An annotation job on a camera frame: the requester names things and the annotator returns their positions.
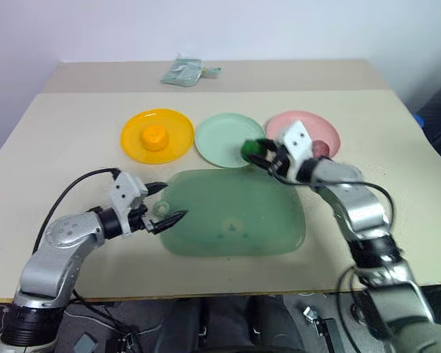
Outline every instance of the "table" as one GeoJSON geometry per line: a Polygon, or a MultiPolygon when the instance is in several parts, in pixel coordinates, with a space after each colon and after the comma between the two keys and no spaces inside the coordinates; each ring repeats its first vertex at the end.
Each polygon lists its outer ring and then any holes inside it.
{"type": "MultiPolygon", "coordinates": [[[[0,151],[0,301],[11,300],[50,206],[81,174],[118,166],[153,182],[215,168],[195,147],[165,165],[139,164],[123,153],[123,125],[156,107],[178,110],[195,126],[220,112],[261,124],[285,110],[323,116],[342,139],[335,160],[357,166],[395,198],[394,236],[418,282],[441,282],[441,158],[377,71],[362,60],[208,64],[223,67],[222,76],[192,88],[160,84],[170,65],[164,62],[75,63],[54,72],[0,151]]],[[[56,216],[108,206],[110,185],[108,176],[82,183],[56,216]]],[[[352,264],[348,246],[331,208],[310,190],[298,192],[307,222],[306,240],[295,252],[180,257],[157,236],[137,232],[94,251],[76,287],[100,299],[333,290],[352,264]]]]}

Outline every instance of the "pink plate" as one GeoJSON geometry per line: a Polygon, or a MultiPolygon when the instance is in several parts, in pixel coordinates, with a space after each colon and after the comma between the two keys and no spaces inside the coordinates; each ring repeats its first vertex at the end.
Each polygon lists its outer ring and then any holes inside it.
{"type": "Polygon", "coordinates": [[[266,126],[266,135],[273,140],[283,128],[297,120],[302,121],[312,141],[321,140],[329,145],[330,157],[338,152],[341,144],[340,136],[333,125],[321,116],[303,110],[290,110],[270,119],[266,126]]]}

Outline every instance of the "light green plate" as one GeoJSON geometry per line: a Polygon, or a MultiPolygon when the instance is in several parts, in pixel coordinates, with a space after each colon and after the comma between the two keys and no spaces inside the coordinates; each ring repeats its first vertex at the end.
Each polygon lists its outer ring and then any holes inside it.
{"type": "Polygon", "coordinates": [[[272,255],[296,250],[305,219],[295,188],[258,168],[178,173],[154,212],[187,215],[161,233],[163,245],[186,256],[272,255]]]}
{"type": "Polygon", "coordinates": [[[266,138],[265,131],[244,115],[222,113],[205,120],[196,128],[195,143],[201,156],[223,168],[248,165],[240,150],[245,140],[266,138]]]}

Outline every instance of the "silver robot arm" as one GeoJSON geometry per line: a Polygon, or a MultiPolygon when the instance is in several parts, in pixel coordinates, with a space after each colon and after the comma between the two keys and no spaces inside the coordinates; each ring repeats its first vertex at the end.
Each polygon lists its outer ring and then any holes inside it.
{"type": "Polygon", "coordinates": [[[0,335],[0,353],[54,351],[63,311],[89,253],[106,240],[139,229],[157,234],[184,216],[186,211],[179,211],[157,223],[146,218],[144,198],[166,186],[159,182],[144,185],[135,176],[119,173],[110,190],[110,208],[67,215],[47,227],[21,274],[0,335]]]}
{"type": "Polygon", "coordinates": [[[300,121],[281,132],[278,140],[256,142],[256,153],[244,153],[244,158],[283,183],[310,186],[333,209],[356,263],[355,274],[366,286],[357,304],[371,334],[397,352],[441,352],[441,326],[434,323],[431,308],[392,238],[392,219],[362,181],[361,172],[352,165],[314,158],[312,141],[300,121]]]}

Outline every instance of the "yellow object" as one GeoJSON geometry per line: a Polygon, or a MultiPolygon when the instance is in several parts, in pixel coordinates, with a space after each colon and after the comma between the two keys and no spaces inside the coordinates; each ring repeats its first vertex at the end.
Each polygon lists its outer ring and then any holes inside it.
{"type": "Polygon", "coordinates": [[[161,164],[181,157],[194,141],[194,127],[183,114],[153,109],[133,116],[121,133],[121,147],[133,160],[161,164]]]}

